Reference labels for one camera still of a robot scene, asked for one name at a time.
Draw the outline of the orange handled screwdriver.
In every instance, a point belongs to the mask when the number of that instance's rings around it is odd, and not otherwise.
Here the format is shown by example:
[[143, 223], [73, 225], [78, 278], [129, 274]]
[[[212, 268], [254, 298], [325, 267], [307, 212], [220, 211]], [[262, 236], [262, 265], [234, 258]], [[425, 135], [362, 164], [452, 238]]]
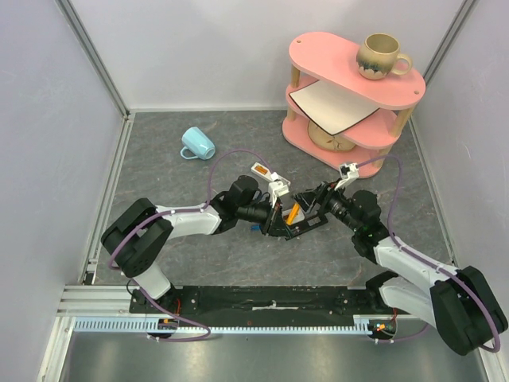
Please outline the orange handled screwdriver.
[[295, 203], [293, 205], [289, 215], [286, 218], [286, 223], [288, 225], [292, 225], [293, 224], [295, 218], [297, 217], [298, 213], [300, 212], [300, 209], [301, 209], [301, 207], [300, 207], [300, 205], [298, 203]]

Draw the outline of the white remote orange batteries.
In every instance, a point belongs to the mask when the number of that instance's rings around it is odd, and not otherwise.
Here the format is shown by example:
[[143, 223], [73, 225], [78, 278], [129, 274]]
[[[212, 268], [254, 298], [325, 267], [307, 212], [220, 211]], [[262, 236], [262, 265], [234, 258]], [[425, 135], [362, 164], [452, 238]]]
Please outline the white remote orange batteries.
[[262, 165], [259, 162], [256, 162], [251, 167], [251, 172], [267, 182], [272, 182], [274, 180], [271, 171], [266, 166]]

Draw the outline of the light blue mug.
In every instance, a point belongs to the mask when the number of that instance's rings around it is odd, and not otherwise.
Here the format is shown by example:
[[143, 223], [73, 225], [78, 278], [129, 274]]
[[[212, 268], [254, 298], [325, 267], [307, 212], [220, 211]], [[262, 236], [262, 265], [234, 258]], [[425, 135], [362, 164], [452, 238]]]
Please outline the light blue mug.
[[181, 138], [180, 155], [185, 160], [209, 160], [216, 153], [214, 143], [198, 127], [190, 127]]

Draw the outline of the white remote blue batteries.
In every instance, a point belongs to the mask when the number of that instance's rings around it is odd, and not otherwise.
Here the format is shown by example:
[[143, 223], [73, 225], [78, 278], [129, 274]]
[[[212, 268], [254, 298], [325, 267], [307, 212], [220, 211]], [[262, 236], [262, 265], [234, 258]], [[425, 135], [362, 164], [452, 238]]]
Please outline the white remote blue batteries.
[[301, 209], [295, 214], [295, 216], [293, 217], [292, 220], [289, 220], [289, 217], [290, 217], [291, 214], [292, 214], [292, 210], [291, 209], [287, 209], [287, 210], [285, 210], [282, 213], [283, 220], [288, 225], [293, 225], [293, 224], [300, 223], [301, 221], [303, 221], [305, 219], [305, 214], [302, 212]]

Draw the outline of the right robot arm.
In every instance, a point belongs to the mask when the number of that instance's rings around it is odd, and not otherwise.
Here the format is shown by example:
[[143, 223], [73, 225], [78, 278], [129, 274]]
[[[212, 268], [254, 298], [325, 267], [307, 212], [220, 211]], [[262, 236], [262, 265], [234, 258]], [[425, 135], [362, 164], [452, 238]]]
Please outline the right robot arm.
[[371, 312], [394, 307], [412, 314], [433, 326], [462, 356], [478, 348], [500, 351], [508, 321], [481, 271], [449, 266], [404, 244], [380, 220], [377, 196], [370, 191], [346, 197], [344, 189], [324, 183], [293, 198], [306, 212], [334, 216], [353, 231], [360, 256], [391, 271], [388, 280], [364, 293]]

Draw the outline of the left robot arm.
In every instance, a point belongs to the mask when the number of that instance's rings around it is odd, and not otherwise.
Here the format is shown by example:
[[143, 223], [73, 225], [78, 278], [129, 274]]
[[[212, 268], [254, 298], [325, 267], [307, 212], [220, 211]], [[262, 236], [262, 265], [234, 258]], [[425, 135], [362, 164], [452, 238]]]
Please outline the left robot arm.
[[282, 216], [278, 198], [289, 192], [290, 182], [270, 176], [267, 200], [255, 199], [258, 182], [240, 176], [229, 190], [209, 202], [186, 208], [154, 205], [147, 198], [135, 201], [101, 237], [111, 262], [147, 293], [147, 304], [158, 313], [172, 309], [171, 282], [155, 263], [169, 239], [192, 235], [216, 235], [234, 228], [243, 220], [263, 229]]

